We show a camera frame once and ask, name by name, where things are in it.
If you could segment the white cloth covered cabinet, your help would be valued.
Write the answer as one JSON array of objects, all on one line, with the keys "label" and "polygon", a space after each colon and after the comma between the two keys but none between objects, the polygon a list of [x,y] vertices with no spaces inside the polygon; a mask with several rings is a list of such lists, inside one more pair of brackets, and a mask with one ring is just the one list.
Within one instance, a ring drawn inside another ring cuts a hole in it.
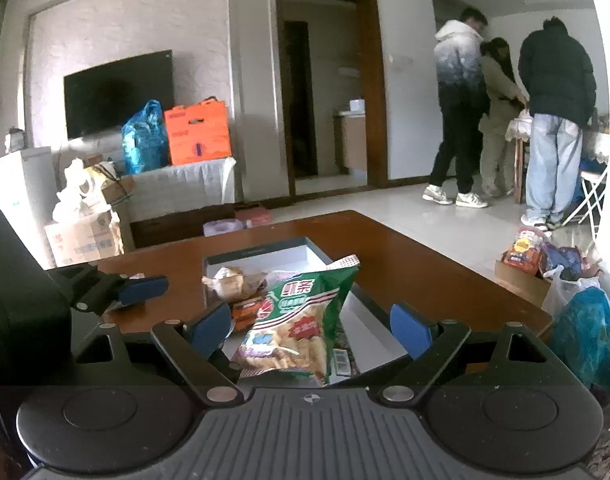
[{"label": "white cloth covered cabinet", "polygon": [[131,222],[235,202],[233,157],[136,174],[127,200]]}]

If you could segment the white chest freezer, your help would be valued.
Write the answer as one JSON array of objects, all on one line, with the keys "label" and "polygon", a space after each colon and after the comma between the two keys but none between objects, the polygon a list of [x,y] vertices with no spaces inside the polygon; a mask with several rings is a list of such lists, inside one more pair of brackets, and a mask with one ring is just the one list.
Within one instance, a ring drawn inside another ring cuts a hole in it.
[{"label": "white chest freezer", "polygon": [[55,266],[44,232],[55,204],[50,148],[28,148],[0,157],[0,210],[43,269]]}]

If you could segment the green chips bag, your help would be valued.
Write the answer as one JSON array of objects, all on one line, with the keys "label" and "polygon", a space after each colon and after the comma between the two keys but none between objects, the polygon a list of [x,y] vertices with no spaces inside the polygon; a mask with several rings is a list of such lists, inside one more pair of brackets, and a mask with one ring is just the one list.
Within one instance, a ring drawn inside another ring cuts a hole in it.
[{"label": "green chips bag", "polygon": [[280,372],[326,385],[337,322],[359,266],[350,255],[322,270],[290,275],[266,292],[232,358],[240,376]]}]

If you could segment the person in white hoodie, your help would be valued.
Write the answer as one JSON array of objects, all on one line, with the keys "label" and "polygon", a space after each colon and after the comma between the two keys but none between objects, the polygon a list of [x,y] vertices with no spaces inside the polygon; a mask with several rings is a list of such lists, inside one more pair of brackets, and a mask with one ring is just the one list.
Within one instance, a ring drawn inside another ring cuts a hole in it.
[{"label": "person in white hoodie", "polygon": [[473,191],[479,124],[490,110],[481,64],[482,32],[488,24],[476,8],[462,11],[436,33],[433,50],[443,136],[422,198],[442,206],[483,209]]}]

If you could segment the orange cardboard box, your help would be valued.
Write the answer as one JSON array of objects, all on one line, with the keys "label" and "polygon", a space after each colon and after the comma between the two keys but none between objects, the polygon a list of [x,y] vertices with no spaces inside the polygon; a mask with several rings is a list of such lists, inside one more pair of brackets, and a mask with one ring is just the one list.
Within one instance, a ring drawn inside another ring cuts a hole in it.
[{"label": "orange cardboard box", "polygon": [[166,110],[165,127],[174,166],[232,155],[227,105],[215,96]]}]

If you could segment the person in beige coat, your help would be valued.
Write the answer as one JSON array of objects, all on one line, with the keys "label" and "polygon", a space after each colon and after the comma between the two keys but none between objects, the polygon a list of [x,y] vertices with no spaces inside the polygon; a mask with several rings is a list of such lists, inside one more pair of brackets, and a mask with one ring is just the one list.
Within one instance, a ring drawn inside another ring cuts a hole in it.
[{"label": "person in beige coat", "polygon": [[490,99],[490,110],[479,125],[483,134],[480,175],[483,192],[490,197],[509,195],[514,190],[516,142],[506,139],[510,123],[528,105],[514,77],[508,42],[500,37],[482,46],[481,66]]}]

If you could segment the yellow nut snack bag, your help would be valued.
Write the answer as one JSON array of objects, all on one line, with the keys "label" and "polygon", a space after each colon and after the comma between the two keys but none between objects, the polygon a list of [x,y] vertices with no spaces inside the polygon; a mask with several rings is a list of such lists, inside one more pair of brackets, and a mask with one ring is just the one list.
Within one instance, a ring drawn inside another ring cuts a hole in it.
[{"label": "yellow nut snack bag", "polygon": [[266,281],[266,273],[245,273],[237,266],[223,266],[202,284],[221,301],[239,302],[252,298]]}]

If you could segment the black tube snack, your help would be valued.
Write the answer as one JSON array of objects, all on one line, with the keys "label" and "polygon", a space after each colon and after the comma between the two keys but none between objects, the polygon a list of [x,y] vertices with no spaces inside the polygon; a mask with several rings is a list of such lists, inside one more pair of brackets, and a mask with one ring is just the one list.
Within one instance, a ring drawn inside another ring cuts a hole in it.
[{"label": "black tube snack", "polygon": [[359,374],[352,347],[341,321],[337,322],[335,330],[331,364],[335,377],[351,378]]}]

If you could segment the red snack packet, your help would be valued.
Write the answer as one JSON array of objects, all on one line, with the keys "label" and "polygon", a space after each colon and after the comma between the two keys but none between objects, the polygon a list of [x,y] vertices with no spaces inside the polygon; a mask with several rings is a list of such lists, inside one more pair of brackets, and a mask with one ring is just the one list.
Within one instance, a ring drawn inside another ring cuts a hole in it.
[{"label": "red snack packet", "polygon": [[235,333],[249,330],[255,323],[257,312],[264,302],[263,297],[249,298],[231,306],[233,331]]}]

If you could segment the grey shallow box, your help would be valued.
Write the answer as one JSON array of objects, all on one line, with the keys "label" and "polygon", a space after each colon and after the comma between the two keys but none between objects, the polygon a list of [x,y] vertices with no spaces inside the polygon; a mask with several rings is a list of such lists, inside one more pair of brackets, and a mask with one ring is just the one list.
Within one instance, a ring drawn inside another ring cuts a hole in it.
[{"label": "grey shallow box", "polygon": [[326,387],[404,358],[389,315],[357,282],[355,255],[328,257],[309,238],[209,256],[209,304],[227,301],[221,349],[239,382]]}]

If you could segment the purple detergent bottle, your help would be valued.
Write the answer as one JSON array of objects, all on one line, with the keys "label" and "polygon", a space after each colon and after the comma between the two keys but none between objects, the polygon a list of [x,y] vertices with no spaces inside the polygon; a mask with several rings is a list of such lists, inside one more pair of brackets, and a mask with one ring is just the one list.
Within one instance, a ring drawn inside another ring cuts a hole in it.
[{"label": "purple detergent bottle", "polygon": [[220,219],[205,222],[203,224],[203,235],[206,237],[237,232],[245,229],[245,224],[235,218]]}]

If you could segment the black wall television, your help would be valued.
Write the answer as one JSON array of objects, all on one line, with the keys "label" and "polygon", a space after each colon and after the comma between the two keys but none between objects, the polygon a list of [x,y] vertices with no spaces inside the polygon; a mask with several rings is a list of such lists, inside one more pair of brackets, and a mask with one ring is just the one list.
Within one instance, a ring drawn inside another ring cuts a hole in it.
[{"label": "black wall television", "polygon": [[93,66],[65,76],[63,82],[70,139],[125,125],[151,100],[164,110],[175,105],[171,50]]}]

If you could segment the box of snacks on floor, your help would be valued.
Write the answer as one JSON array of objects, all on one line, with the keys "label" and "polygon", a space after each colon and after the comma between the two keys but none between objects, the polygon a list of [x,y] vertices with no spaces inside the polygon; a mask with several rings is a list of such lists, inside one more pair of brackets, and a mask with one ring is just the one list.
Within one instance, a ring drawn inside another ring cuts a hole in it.
[{"label": "box of snacks on floor", "polygon": [[600,261],[562,233],[547,236],[534,228],[518,229],[516,238],[495,263],[495,281],[557,316],[585,289],[601,288]]}]

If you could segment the person in blue jeans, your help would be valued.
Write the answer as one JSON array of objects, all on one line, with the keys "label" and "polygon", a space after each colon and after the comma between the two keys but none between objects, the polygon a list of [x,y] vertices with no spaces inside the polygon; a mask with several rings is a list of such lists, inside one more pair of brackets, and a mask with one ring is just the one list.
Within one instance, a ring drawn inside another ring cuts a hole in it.
[{"label": "person in blue jeans", "polygon": [[582,44],[553,16],[523,41],[519,74],[532,117],[521,222],[548,232],[561,226],[574,197],[583,130],[596,104],[594,68]]}]

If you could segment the brown cardboard box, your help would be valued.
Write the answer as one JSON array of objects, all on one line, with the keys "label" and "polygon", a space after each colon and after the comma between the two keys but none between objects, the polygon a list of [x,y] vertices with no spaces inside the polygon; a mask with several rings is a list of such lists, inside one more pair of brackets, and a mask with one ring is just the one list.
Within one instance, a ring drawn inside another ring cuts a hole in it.
[{"label": "brown cardboard box", "polygon": [[56,266],[71,266],[122,255],[119,216],[112,209],[74,222],[44,227]]}]

